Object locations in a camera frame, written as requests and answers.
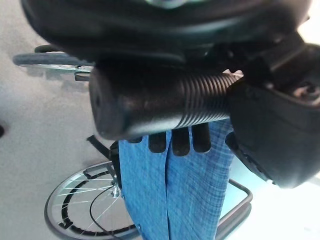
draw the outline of black rubber part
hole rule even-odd
[[[209,123],[202,123],[191,127],[193,149],[197,153],[207,153],[211,148]]]
[[[149,150],[154,154],[161,154],[167,147],[167,136],[165,132],[149,135]]]
[[[72,65],[72,66],[94,66],[93,62],[79,60],[66,53],[43,52],[19,54],[13,57],[13,63],[21,65]]]
[[[189,128],[172,130],[172,151],[177,157],[183,157],[190,152]]]
[[[5,129],[3,126],[0,125],[0,138],[5,135]]]
[[[142,136],[141,137],[137,137],[137,138],[128,140],[128,143],[130,143],[130,144],[139,144],[139,143],[142,142],[142,139],[143,139]]]
[[[305,21],[311,2],[206,0],[171,10],[151,6],[145,0],[96,0],[94,4],[91,0],[59,4],[54,0],[22,0],[22,6],[29,23],[47,41],[64,52],[95,61],[124,52],[152,58],[167,46],[190,49],[278,40]],[[171,53],[180,58],[175,51]]]
[[[48,53],[48,52],[59,52],[59,50],[52,45],[41,45],[34,49],[35,53]]]

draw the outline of denim fabric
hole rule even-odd
[[[173,155],[170,132],[160,154],[149,152],[147,137],[119,142],[122,193],[145,240],[214,239],[233,159],[225,144],[231,131],[228,119],[210,123],[211,151],[191,147],[185,157]]]

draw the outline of tire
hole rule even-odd
[[[66,53],[56,53],[56,52],[37,52],[37,53],[27,53],[19,54],[13,57],[13,63],[21,67],[29,67],[34,65],[34,67],[43,68],[53,68],[52,65],[67,65],[67,66],[89,66],[92,67],[95,64],[93,62],[87,62],[85,60],[79,60],[74,56],[70,56]]]
[[[86,171],[89,170],[89,169],[100,169],[100,166],[102,166],[104,163],[100,163],[100,164],[97,164],[97,165],[94,165],[94,166],[91,166],[91,167],[88,167],[82,171],[79,171],[75,174],[73,174],[72,176],[68,177],[67,179],[65,179],[64,181],[62,181],[54,190],[53,192],[50,194],[50,196],[48,197],[46,203],[45,203],[45,207],[44,207],[44,220],[45,220],[45,223],[46,225],[48,226],[48,228],[51,230],[51,232],[53,234],[55,234],[58,238],[60,239],[63,239],[63,240],[111,240],[111,239],[121,239],[121,240],[132,240],[132,239],[135,239],[136,237],[139,236],[139,232],[136,228],[130,228],[129,230],[125,230],[123,231],[123,235],[121,236],[121,238],[112,238],[112,236],[110,235],[107,235],[107,236],[89,236],[88,238],[84,237],[84,235],[76,235],[76,234],[67,234],[65,233],[60,227],[59,227],[59,224],[54,221],[53,219],[53,216],[52,216],[52,207],[53,207],[53,202],[55,200],[55,197],[60,193],[60,189],[61,188],[64,188],[66,186],[66,183],[67,182],[70,182],[70,180],[72,179],[75,179],[75,176],[77,176],[79,173],[83,173],[84,175],[86,175]],[[108,171],[104,171],[105,173],[105,176],[107,176],[109,173]],[[94,175],[94,176],[91,176],[92,179],[97,179],[96,178],[97,175]]]

